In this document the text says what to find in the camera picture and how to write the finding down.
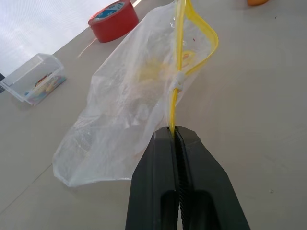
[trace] plastic slider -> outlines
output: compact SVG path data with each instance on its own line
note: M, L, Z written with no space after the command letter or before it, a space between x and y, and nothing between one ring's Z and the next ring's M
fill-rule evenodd
M171 84L170 90L172 91L177 88L179 91L182 91L184 78L185 78L185 73L182 71L178 71Z

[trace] clear plastic container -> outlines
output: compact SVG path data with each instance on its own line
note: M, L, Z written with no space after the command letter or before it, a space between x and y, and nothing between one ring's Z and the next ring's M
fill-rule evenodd
M64 67L56 57L37 54L0 85L21 102L36 105L65 80Z

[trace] plastic bag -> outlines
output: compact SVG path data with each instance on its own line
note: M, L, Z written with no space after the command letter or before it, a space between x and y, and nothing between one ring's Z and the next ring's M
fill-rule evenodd
M167 125L181 2L150 11L93 75L87 106L53 157L54 175L67 186L131 179L153 132ZM189 20L183 29L182 70L188 71L212 53L213 43Z

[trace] white table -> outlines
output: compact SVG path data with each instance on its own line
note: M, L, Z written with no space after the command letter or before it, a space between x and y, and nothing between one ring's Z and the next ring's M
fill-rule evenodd
M143 0L136 11L142 18L164 3ZM304 229L307 3L201 4L220 45L179 103L177 123L227 171L252 229ZM0 229L124 229L129 182L69 189L51 166L92 74L121 40L100 44L87 29L65 45L55 55L68 80L36 107L0 94Z

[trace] red tape roll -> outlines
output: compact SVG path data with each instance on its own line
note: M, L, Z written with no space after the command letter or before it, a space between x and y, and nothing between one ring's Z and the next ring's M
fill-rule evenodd
M130 0L119 0L96 13L88 21L100 42L110 42L122 37L139 23Z

